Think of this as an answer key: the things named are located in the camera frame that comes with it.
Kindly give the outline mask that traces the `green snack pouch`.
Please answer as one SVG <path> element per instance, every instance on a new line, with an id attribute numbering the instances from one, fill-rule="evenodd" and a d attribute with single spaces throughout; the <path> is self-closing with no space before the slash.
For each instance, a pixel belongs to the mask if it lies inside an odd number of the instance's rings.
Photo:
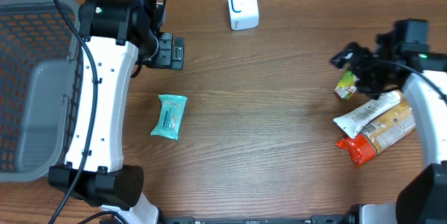
<path id="1" fill-rule="evenodd" d="M 359 78 L 351 71 L 346 71 L 337 83 L 334 92 L 342 99 L 348 100 L 356 92 Z"/>

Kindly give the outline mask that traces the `white tube gold cap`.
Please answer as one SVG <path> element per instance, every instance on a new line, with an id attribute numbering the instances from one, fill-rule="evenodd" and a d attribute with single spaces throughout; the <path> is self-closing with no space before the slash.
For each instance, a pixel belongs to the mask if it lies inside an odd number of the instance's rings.
<path id="1" fill-rule="evenodd" d="M 350 138 L 354 138 L 369 122 L 398 105 L 402 97 L 400 91 L 381 94 L 376 100 L 372 99 L 333 121 Z"/>

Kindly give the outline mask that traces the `orange spaghetti packet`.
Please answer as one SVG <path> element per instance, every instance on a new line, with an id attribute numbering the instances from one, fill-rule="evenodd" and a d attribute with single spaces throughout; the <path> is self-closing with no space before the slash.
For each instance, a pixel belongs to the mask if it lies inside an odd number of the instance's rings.
<path id="1" fill-rule="evenodd" d="M 368 123 L 354 138 L 345 137 L 336 145 L 349 152 L 360 166 L 391 147 L 416 129 L 416 122 L 406 100 Z"/>

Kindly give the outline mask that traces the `teal wet wipes pack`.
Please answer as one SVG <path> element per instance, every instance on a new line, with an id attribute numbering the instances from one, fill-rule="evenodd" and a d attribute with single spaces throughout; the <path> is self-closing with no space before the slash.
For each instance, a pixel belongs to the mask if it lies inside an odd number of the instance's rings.
<path id="1" fill-rule="evenodd" d="M 151 135 L 157 135 L 178 141 L 179 129 L 186 107 L 187 97 L 163 94 L 159 95 L 161 113 L 159 121 Z"/>

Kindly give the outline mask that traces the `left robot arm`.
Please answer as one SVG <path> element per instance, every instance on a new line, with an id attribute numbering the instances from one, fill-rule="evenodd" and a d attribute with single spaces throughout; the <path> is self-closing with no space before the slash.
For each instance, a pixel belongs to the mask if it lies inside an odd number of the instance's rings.
<path id="1" fill-rule="evenodd" d="M 184 39 L 161 27 L 166 0 L 85 0 L 71 31 L 82 48 L 73 138 L 49 184 L 98 207 L 117 223 L 163 223 L 142 191 L 144 171 L 124 163 L 122 127 L 129 82 L 142 67 L 181 70 Z"/>

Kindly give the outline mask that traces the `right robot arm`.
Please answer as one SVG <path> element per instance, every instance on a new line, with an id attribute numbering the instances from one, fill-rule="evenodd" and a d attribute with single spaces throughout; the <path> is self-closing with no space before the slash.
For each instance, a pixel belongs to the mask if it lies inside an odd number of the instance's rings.
<path id="1" fill-rule="evenodd" d="M 376 50 L 349 43 L 340 54 L 360 79 L 359 90 L 376 98 L 399 88 L 416 120 L 423 171 L 389 204 L 364 204 L 358 223 L 446 222 L 446 55 L 430 51 L 426 20 L 399 20 L 376 37 Z"/>

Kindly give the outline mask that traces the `white barcode scanner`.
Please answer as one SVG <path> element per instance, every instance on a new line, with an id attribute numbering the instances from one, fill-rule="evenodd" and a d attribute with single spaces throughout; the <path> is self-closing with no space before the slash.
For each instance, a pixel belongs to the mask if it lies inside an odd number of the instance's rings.
<path id="1" fill-rule="evenodd" d="M 228 10 L 234 31 L 253 29 L 259 24 L 258 0 L 228 0 Z"/>

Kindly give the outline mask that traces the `grey plastic shopping basket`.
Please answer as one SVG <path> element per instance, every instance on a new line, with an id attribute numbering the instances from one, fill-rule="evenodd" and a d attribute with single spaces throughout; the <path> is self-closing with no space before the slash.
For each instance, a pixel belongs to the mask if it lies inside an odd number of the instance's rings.
<path id="1" fill-rule="evenodd" d="M 63 163 L 82 67 L 53 0 L 1 0 L 1 182 L 33 181 Z"/>

